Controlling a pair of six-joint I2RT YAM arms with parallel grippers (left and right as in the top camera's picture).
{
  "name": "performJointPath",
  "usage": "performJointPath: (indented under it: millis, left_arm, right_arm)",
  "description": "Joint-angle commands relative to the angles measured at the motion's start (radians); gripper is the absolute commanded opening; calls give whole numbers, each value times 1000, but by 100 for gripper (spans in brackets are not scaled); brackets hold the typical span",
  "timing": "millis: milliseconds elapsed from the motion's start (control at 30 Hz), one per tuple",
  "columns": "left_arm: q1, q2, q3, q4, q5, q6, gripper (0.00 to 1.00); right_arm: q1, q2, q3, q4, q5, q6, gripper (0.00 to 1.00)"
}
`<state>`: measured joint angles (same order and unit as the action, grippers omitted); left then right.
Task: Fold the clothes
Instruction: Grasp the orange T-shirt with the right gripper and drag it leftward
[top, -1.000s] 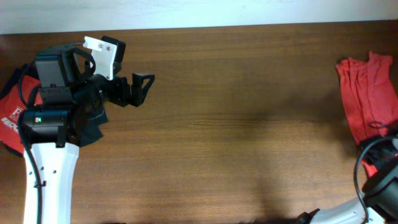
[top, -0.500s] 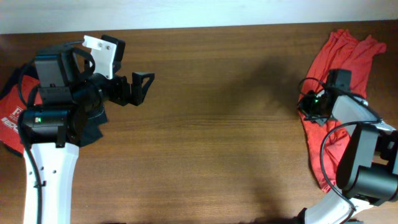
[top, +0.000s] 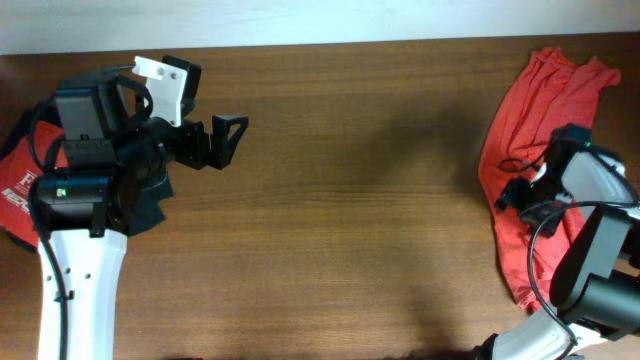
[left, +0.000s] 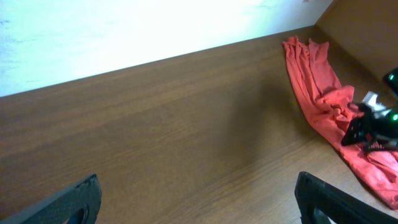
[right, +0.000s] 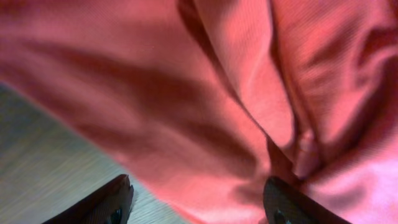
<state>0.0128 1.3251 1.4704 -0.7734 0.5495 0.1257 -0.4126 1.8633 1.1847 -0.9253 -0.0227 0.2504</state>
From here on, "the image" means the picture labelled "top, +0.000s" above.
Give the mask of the orange McKinney Boyd soccer t-shirt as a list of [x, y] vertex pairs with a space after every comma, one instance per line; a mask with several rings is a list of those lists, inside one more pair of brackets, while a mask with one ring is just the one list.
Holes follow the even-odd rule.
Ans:
[[[499, 162], [515, 158], [531, 163], [542, 154], [554, 129], [568, 123], [591, 128], [600, 92], [620, 83], [622, 72], [592, 57], [583, 65], [559, 48], [534, 51], [491, 123], [478, 165], [478, 178], [489, 204], [513, 179]], [[534, 313], [541, 308], [527, 272], [531, 235], [513, 210], [491, 210], [501, 273], [514, 302]]]

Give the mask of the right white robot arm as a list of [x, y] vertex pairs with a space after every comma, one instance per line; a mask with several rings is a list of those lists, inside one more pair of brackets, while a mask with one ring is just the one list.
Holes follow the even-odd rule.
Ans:
[[585, 223], [562, 257], [539, 311], [511, 331], [491, 335], [473, 359], [575, 359], [579, 350], [639, 333], [639, 279], [616, 270], [639, 266], [639, 195], [619, 156], [575, 124], [555, 129], [533, 162], [537, 173], [507, 182], [495, 202], [516, 210], [532, 236], [552, 236], [571, 209]]

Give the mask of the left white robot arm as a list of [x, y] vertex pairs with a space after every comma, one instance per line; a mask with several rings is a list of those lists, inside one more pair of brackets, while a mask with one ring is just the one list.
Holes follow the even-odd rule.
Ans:
[[110, 359], [118, 279], [134, 210], [176, 161], [223, 169], [246, 116], [174, 126], [142, 84], [108, 69], [64, 79], [50, 96], [63, 135], [49, 147], [28, 205], [42, 269], [40, 359]]

